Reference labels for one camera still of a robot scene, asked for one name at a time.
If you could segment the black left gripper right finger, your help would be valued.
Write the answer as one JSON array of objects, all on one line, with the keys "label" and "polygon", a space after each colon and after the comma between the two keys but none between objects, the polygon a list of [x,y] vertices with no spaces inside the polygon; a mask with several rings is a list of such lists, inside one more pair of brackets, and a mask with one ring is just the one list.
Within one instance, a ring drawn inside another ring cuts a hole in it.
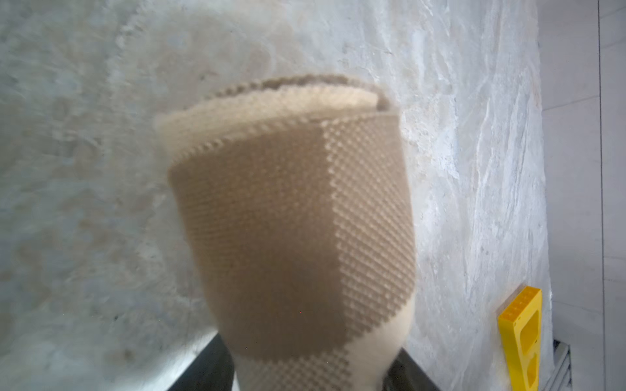
[{"label": "black left gripper right finger", "polygon": [[402,349],[386,373],[386,391],[440,391],[440,388]]}]

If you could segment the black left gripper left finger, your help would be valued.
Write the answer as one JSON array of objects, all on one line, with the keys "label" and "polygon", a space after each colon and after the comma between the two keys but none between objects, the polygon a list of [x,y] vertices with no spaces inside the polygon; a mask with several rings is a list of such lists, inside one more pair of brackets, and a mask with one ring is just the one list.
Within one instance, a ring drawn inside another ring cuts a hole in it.
[{"label": "black left gripper left finger", "polygon": [[232,391],[235,367],[223,338],[216,334],[169,391]]}]

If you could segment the beige plaid scarf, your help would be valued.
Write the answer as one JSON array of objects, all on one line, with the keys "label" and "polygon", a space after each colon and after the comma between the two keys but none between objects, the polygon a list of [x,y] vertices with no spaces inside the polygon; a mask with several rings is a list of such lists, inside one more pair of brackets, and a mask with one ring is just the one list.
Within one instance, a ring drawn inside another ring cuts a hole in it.
[{"label": "beige plaid scarf", "polygon": [[251,82],[155,130],[243,390],[380,390],[416,297],[399,114],[342,75]]}]

